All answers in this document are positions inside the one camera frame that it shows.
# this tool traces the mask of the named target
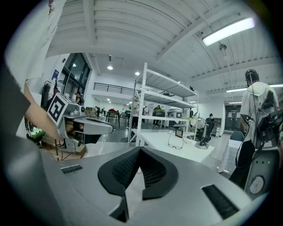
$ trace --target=ceiling beam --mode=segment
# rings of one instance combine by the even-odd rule
[[[157,61],[159,61],[161,58],[169,54],[174,49],[174,47],[179,45],[181,42],[188,39],[190,36],[192,36],[199,30],[207,26],[207,22],[211,23],[215,20],[218,20],[225,15],[229,15],[235,9],[241,8],[241,7],[242,5],[239,4],[238,1],[227,1],[221,4],[220,6],[216,7],[214,10],[211,10],[210,12],[206,13],[203,17],[193,22],[189,27],[187,27],[180,34],[178,34],[172,40],[172,42],[170,42],[168,46],[166,46],[162,50],[162,52],[157,56]]]
[[[245,63],[242,63],[242,64],[232,65],[232,66],[230,66],[230,71],[234,72],[234,71],[245,69],[245,68],[253,68],[253,67],[256,67],[256,66],[267,65],[267,64],[279,64],[281,62],[282,61],[279,57],[264,58],[264,59],[245,62]],[[216,76],[216,75],[220,75],[220,74],[224,74],[224,73],[228,73],[228,72],[229,72],[228,67],[221,68],[221,69],[215,70],[213,72],[209,72],[209,73],[194,77],[194,78],[191,79],[191,81],[196,82],[196,81],[199,81],[199,80],[202,80],[202,79],[206,79],[206,78],[209,78],[209,77],[212,77],[212,76]]]
[[[84,20],[87,28],[88,39],[91,45],[96,43],[96,32],[94,28],[94,1],[83,0]]]

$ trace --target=floor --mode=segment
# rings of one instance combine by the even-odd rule
[[[100,154],[107,154],[113,151],[118,151],[124,148],[127,148],[127,137],[128,125],[125,120],[120,121],[120,128],[115,124],[115,120],[110,120],[110,123],[113,124],[115,130],[108,135],[102,135],[96,144],[87,144],[87,153],[84,155],[84,158],[96,156]],[[142,123],[142,129],[167,129],[154,127],[152,124]],[[217,167],[220,166],[222,155],[227,148],[230,134],[224,133],[221,137],[211,137],[209,145],[214,146],[215,149],[203,160],[203,164],[211,168],[211,170],[217,171]],[[221,174],[226,178],[229,178],[227,174]],[[126,190],[126,199],[129,209],[129,216],[131,217],[133,213],[137,210],[139,204],[142,202],[142,190],[145,189],[144,180],[142,173],[137,173],[132,183]]]

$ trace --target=ceiling light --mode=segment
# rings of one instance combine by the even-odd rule
[[[283,87],[283,84],[277,84],[277,85],[269,85],[270,87],[273,88],[278,88],[278,87]]]
[[[248,19],[244,19],[241,20],[239,22],[233,23],[229,26],[226,26],[212,34],[210,34],[209,36],[203,38],[203,42],[205,45],[209,46],[221,39],[224,39],[232,34],[241,32],[243,30],[247,30],[249,28],[254,27],[255,24],[253,22],[252,18],[248,18]]]
[[[237,92],[237,91],[245,91],[247,88],[242,88],[242,89],[235,89],[235,90],[226,90],[227,93],[231,92]]]

